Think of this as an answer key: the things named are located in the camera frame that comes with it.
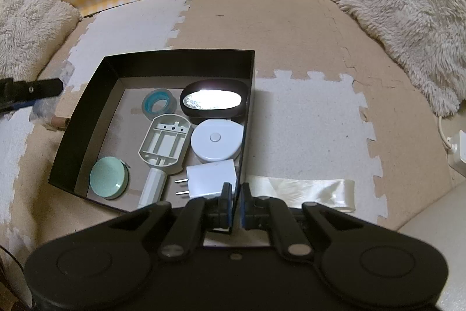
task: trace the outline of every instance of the round white button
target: round white button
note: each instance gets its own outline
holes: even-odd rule
[[[220,141],[220,133],[214,132],[213,134],[210,135],[210,141],[216,143],[217,141]]]

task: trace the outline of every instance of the brown cylindrical object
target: brown cylindrical object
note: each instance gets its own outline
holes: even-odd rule
[[[57,129],[66,129],[68,127],[69,118],[62,118],[60,116],[52,116],[50,125]]]

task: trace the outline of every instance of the metal bolt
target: metal bolt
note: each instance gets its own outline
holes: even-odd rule
[[[241,253],[231,253],[230,254],[230,260],[239,261],[242,258],[243,258],[243,255]]]
[[[293,256],[305,256],[311,252],[311,247],[306,244],[291,244],[288,247],[288,253],[292,254]]]
[[[165,245],[160,251],[165,257],[178,257],[185,251],[182,246],[176,244]]]

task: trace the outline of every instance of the tape roll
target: tape roll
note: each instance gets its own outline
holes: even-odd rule
[[[158,101],[165,101],[165,106],[160,110],[154,111],[154,104]],[[169,90],[157,89],[145,96],[141,108],[145,117],[152,121],[157,116],[173,114],[176,111],[177,105],[175,97]]]

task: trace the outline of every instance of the black oval object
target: black oval object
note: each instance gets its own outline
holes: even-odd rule
[[[212,97],[215,95],[215,93],[212,91],[218,91],[219,93],[216,95],[215,101],[218,101],[219,104],[223,103],[222,106],[225,107],[223,108],[222,106],[216,106],[215,108],[203,108],[202,105],[194,105],[193,102],[192,104],[194,106],[190,107],[188,105],[189,102],[185,102],[185,99],[187,99],[187,97],[190,95],[195,93],[202,93],[204,90],[206,90],[206,94],[204,95],[205,97]],[[239,97],[241,97],[239,102],[237,102],[237,97],[235,97],[235,95],[239,95]],[[247,102],[248,85],[239,80],[232,79],[213,79],[193,82],[184,88],[179,98],[181,110],[186,116],[203,119],[229,119],[244,115],[246,112]]]

